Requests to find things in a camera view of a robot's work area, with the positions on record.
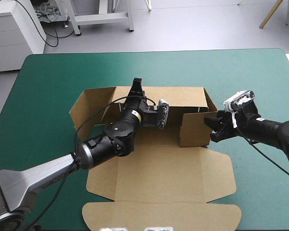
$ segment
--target cabinet drawer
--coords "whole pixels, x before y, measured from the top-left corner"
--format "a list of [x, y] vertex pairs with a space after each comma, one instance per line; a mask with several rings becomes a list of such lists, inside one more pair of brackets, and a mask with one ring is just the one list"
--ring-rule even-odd
[[8, 30], [19, 30], [19, 27], [11, 15], [0, 16], [0, 32]]
[[0, 47], [26, 44], [26, 40], [20, 30], [0, 32]]
[[0, 71], [19, 70], [31, 54], [27, 44], [0, 47]]

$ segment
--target box lid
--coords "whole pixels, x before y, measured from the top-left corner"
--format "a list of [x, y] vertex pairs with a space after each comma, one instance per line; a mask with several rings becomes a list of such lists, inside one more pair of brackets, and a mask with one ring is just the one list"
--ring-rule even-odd
[[235, 230], [241, 217], [236, 205], [206, 204], [233, 194], [236, 184], [230, 158], [202, 147], [138, 146], [90, 170], [87, 190], [115, 200], [83, 207], [91, 230]]

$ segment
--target white cabinet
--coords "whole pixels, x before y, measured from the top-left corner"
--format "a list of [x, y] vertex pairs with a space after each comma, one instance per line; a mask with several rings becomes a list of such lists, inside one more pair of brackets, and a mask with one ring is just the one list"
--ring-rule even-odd
[[[30, 0], [19, 1], [46, 39]], [[42, 54], [44, 46], [45, 42], [23, 7], [14, 0], [0, 1], [0, 71], [20, 69], [28, 55]]]

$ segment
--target cardboard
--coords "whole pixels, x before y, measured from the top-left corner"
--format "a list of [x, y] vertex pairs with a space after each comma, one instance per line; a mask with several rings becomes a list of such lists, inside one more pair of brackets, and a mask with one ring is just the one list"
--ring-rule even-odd
[[[198, 147], [209, 144], [212, 132], [203, 117], [216, 114], [209, 95], [203, 87], [143, 88], [154, 101], [164, 98], [170, 103], [167, 125], [164, 130], [140, 127], [134, 152], [89, 171], [87, 190], [114, 202], [87, 203], [82, 211], [87, 226], [93, 231], [113, 227], [235, 230], [241, 217], [238, 206], [207, 204], [236, 191], [230, 158]], [[85, 90], [70, 111], [75, 128], [129, 90]], [[95, 124], [115, 121], [119, 108], [120, 102], [102, 111], [81, 130], [80, 138], [87, 139]]]

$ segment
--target wooden chair leg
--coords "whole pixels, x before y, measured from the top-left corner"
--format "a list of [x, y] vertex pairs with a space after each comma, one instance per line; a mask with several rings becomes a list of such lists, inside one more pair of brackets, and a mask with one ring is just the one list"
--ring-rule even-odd
[[278, 9], [278, 7], [280, 6], [280, 4], [283, 2], [283, 0], [277, 0], [277, 2], [274, 4], [274, 6], [271, 8], [270, 12], [268, 13], [268, 15], [265, 17], [265, 19], [263, 20], [263, 22], [260, 24], [259, 28], [262, 29], [265, 24], [270, 20], [270, 18], [272, 17], [272, 15], [274, 14], [274, 12]]

